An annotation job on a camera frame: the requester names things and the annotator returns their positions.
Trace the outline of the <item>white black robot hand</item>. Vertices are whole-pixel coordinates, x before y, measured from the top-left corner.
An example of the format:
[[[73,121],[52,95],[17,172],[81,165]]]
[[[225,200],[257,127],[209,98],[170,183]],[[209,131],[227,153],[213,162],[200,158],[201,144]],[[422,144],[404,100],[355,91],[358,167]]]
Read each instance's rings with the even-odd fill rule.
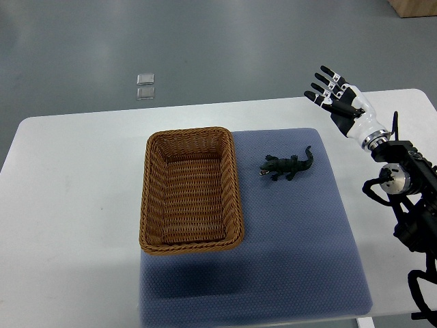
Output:
[[[347,138],[367,152],[390,139],[390,132],[376,118],[372,104],[357,86],[326,66],[315,73],[319,83],[304,92],[312,103],[330,113],[331,120]]]

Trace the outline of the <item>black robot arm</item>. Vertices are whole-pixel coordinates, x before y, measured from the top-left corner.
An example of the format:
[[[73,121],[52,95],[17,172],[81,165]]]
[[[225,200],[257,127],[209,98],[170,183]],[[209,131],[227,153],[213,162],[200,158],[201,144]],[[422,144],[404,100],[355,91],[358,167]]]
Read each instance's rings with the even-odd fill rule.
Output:
[[[419,309],[411,318],[436,326],[436,310],[426,304],[419,286],[420,279],[436,284],[436,166],[410,141],[399,140],[397,112],[391,134],[393,141],[381,136],[369,144],[373,160],[384,166],[377,178],[364,183],[363,193],[392,208],[397,219],[393,236],[411,252],[425,254],[426,270],[408,274],[408,287]]]

